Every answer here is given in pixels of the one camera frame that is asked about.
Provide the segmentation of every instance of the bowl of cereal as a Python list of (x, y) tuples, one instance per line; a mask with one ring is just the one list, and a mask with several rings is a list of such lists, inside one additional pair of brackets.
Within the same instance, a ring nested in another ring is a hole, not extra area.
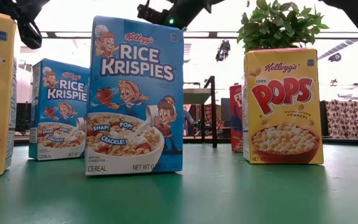
[(320, 138), (297, 125), (280, 124), (256, 132), (252, 145), (266, 163), (307, 164), (315, 157)]
[[(115, 174), (151, 172), (160, 159), (165, 141), (150, 120), (118, 113), (89, 113), (86, 130), (87, 157), (104, 159)], [(143, 167), (134, 170), (134, 166)]]
[(39, 149), (82, 153), (85, 148), (85, 132), (69, 124), (43, 122), (38, 125)]

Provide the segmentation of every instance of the potted plant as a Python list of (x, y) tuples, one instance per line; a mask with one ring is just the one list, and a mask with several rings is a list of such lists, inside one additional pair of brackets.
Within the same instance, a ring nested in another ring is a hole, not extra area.
[(329, 28), (321, 23), (323, 16), (315, 8), (311, 14), (312, 8), (299, 10), (294, 2), (280, 4), (275, 0), (267, 4), (266, 0), (257, 0), (256, 3), (250, 17), (246, 13), (242, 15), (242, 27), (238, 31), (237, 43), (243, 41), (245, 53), (258, 49), (305, 47), (307, 43), (314, 44), (315, 35), (321, 29)]

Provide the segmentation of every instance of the pop character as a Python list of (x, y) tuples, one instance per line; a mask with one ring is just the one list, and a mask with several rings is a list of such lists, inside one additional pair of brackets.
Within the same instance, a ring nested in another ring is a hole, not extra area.
[(59, 83), (59, 81), (56, 80), (55, 72), (53, 72), (51, 68), (45, 67), (42, 70), (42, 73), (44, 74), (44, 77), (42, 78), (44, 87), (55, 88), (56, 84)]
[(63, 119), (74, 118), (78, 114), (69, 103), (59, 103), (58, 106)]
[(158, 116), (154, 117), (154, 126), (157, 127), (158, 130), (164, 136), (164, 148), (163, 152), (167, 150), (167, 139), (170, 140), (171, 150), (175, 154), (181, 154), (182, 150), (178, 149), (173, 140), (173, 134), (171, 132), (170, 122), (174, 122), (177, 119), (177, 111), (175, 109), (175, 99), (172, 96), (165, 96), (160, 103), (157, 105), (158, 108)]
[(94, 43), (96, 46), (96, 56), (104, 54), (106, 58), (113, 57), (114, 52), (119, 49), (119, 47), (115, 46), (114, 34), (109, 32), (109, 29), (104, 25), (96, 26), (94, 33), (98, 37)]
[(120, 80), (118, 82), (118, 88), (120, 91), (119, 97), (123, 100), (123, 103), (111, 103), (109, 107), (114, 110), (125, 108), (126, 115), (136, 116), (134, 106), (143, 105), (145, 101), (149, 100), (149, 97), (143, 95), (140, 92), (139, 86), (132, 81)]

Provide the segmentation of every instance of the red cereal box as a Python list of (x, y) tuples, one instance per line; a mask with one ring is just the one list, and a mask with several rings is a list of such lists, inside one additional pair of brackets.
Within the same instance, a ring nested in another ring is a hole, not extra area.
[(231, 151), (242, 152), (242, 95), (241, 85), (230, 86)]

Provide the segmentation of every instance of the green table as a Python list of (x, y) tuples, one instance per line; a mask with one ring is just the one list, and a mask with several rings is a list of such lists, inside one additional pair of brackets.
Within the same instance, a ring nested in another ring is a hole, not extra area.
[(27, 148), (0, 176), (0, 224), (358, 223), (358, 147), (325, 145), (323, 166), (274, 166), (186, 144), (183, 172), (120, 177), (86, 177), (83, 159), (29, 160)]

